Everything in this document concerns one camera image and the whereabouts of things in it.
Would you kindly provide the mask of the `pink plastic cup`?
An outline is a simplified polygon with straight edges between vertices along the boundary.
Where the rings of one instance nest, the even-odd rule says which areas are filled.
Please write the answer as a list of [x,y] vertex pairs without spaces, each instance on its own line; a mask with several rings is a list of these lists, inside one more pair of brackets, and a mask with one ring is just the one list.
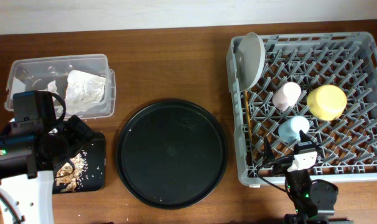
[[297,83],[287,82],[273,95],[272,103],[277,109],[285,111],[297,103],[301,92],[301,88]]

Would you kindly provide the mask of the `gold snack wrapper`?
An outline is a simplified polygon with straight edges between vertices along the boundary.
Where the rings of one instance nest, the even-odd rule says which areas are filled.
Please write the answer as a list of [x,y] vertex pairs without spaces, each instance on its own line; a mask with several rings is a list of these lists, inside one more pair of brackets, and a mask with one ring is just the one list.
[[58,94],[58,92],[57,92],[57,86],[56,86],[55,81],[52,81],[52,82],[48,83],[45,91],[49,91],[51,93]]

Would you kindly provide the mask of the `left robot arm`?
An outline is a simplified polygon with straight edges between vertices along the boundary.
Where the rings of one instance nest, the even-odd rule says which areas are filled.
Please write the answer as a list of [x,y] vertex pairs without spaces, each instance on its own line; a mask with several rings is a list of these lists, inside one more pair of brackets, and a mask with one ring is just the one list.
[[57,171],[94,138],[78,116],[56,116],[56,93],[13,96],[14,121],[0,133],[0,205],[4,223],[53,223],[52,189]]

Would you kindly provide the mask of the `food scraps pile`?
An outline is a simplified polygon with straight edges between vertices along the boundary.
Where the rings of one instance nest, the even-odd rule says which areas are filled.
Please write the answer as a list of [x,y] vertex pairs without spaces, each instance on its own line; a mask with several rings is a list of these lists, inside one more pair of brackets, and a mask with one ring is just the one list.
[[56,173],[54,190],[57,194],[78,192],[83,190],[83,181],[87,180],[87,153],[79,152],[69,159]]

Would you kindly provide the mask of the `yellow plastic bowl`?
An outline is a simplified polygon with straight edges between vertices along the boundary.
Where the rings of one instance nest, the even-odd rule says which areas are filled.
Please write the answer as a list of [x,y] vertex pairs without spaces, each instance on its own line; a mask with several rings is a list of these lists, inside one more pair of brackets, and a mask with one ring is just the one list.
[[316,118],[332,121],[343,114],[347,106],[347,96],[335,85],[322,85],[309,93],[307,106]]

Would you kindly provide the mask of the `white napkin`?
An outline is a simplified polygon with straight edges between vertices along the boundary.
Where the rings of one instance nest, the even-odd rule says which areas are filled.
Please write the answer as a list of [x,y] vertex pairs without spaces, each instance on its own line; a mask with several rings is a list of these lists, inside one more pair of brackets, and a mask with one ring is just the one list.
[[67,77],[65,104],[68,114],[86,112],[104,96],[106,78],[79,70],[72,70]]

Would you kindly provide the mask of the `wooden chopstick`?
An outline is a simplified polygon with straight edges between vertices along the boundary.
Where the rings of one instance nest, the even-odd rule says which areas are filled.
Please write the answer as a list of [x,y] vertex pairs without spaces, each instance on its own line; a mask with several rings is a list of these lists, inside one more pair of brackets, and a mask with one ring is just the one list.
[[248,91],[244,90],[244,105],[245,105],[245,110],[246,110],[248,135],[249,135],[249,141],[252,142],[252,128],[251,128],[251,118],[250,118],[250,109],[249,109],[248,100],[249,100],[249,98],[248,98]]

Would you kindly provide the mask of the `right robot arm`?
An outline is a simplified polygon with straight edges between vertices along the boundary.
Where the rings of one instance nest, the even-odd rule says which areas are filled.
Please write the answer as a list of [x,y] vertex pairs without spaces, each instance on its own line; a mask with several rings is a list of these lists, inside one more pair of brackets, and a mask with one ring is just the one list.
[[322,149],[303,131],[299,132],[300,142],[294,146],[294,152],[275,158],[267,139],[264,139],[263,168],[271,168],[272,175],[285,177],[284,188],[278,187],[264,177],[265,183],[285,192],[295,207],[295,214],[286,214],[283,223],[353,223],[347,219],[333,219],[334,205],[337,202],[338,187],[326,180],[310,178],[309,169],[316,165]]

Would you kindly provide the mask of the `blue plastic cup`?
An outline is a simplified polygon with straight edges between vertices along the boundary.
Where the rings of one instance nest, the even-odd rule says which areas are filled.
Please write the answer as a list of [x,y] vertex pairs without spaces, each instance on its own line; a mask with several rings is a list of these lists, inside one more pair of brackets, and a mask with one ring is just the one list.
[[283,142],[290,143],[300,140],[300,131],[307,133],[310,128],[309,121],[303,116],[295,116],[279,126],[278,135]]

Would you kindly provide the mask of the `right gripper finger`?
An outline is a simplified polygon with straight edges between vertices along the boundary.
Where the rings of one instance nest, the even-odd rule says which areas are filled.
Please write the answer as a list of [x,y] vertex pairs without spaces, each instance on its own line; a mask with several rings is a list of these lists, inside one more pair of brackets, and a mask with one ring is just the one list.
[[316,145],[316,143],[314,143],[313,140],[311,140],[311,138],[308,137],[308,135],[302,130],[299,131],[299,134],[300,134],[299,146],[315,146]]
[[263,164],[267,164],[275,160],[271,145],[268,138],[263,138],[264,152],[263,152]]

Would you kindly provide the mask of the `grey plate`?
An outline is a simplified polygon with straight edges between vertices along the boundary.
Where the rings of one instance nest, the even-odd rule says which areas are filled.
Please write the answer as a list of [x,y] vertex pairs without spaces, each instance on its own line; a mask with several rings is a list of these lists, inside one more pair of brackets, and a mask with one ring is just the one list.
[[246,34],[236,51],[238,81],[240,90],[248,90],[257,84],[261,78],[266,49],[263,40],[254,32]]

